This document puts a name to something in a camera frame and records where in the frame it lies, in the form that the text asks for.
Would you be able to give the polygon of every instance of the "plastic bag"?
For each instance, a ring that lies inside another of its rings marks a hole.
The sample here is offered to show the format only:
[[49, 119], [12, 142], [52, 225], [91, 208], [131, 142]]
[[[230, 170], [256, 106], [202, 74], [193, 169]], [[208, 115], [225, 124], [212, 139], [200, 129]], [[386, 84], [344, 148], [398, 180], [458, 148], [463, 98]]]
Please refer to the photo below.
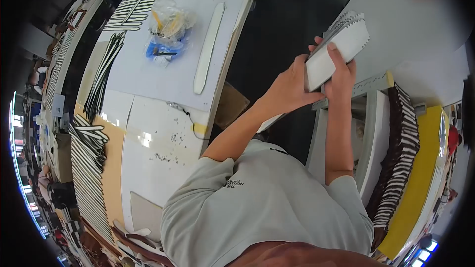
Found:
[[186, 49], [186, 34], [196, 22], [194, 13], [180, 9], [173, 0], [155, 0], [151, 8], [151, 37], [145, 55], [166, 67]]

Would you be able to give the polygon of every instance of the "t-shirt sleeve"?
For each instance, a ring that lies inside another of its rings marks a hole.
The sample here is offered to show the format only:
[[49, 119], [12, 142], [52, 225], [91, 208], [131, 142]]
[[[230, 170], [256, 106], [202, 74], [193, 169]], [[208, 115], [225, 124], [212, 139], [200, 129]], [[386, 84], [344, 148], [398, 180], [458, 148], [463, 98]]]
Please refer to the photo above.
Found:
[[363, 206], [354, 178], [342, 175], [326, 186], [326, 190], [328, 195], [346, 211], [355, 230], [368, 235], [368, 247], [371, 248], [374, 237], [373, 223]]
[[233, 166], [231, 158], [223, 162], [201, 158], [195, 164], [195, 172], [170, 197], [163, 208], [160, 226], [163, 249], [167, 254], [186, 243], [206, 199], [228, 181]]

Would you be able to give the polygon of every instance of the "box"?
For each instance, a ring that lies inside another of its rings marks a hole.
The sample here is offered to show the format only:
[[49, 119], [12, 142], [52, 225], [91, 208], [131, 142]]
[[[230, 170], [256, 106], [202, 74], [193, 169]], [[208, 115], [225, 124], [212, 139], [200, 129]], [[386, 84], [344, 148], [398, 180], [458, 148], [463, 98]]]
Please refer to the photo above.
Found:
[[53, 170], [60, 183], [73, 181], [71, 135], [68, 133], [56, 134], [53, 144]]
[[221, 92], [214, 122], [221, 129], [226, 129], [247, 108], [249, 99], [226, 82]]

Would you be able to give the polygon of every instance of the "right hand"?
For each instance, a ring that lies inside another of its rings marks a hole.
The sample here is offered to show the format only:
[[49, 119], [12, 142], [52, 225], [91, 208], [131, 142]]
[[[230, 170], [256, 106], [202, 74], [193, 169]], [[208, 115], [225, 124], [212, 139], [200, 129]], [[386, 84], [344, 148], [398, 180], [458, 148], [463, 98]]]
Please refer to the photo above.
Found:
[[[320, 44], [323, 38], [316, 36], [315, 42]], [[312, 52], [316, 46], [309, 45], [308, 49]], [[353, 86], [356, 80], [356, 62], [351, 60], [348, 64], [336, 48], [334, 43], [327, 45], [328, 55], [335, 64], [335, 73], [332, 78], [325, 82], [324, 90], [329, 103], [335, 101], [337, 103], [350, 103], [353, 95]]]

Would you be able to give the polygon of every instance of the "yellow board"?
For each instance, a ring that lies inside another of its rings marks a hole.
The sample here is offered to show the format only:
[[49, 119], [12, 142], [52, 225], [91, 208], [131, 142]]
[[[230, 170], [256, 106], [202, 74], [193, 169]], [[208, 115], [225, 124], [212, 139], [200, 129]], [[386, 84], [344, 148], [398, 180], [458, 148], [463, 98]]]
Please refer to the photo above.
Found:
[[[86, 117], [83, 112], [83, 106], [76, 103], [74, 114]], [[118, 220], [122, 225], [122, 198], [121, 198], [121, 170], [122, 170], [122, 148], [123, 139], [125, 138], [125, 130], [112, 125], [100, 116], [95, 116], [93, 125], [104, 126], [102, 132], [109, 137], [109, 141], [105, 144], [107, 160], [104, 162], [104, 172], [102, 173], [102, 190], [104, 203], [107, 213], [107, 221], [113, 226], [113, 221]]]
[[406, 192], [378, 250], [394, 260], [418, 221], [437, 163], [447, 156], [448, 117], [441, 106], [418, 117], [420, 149], [414, 160]]

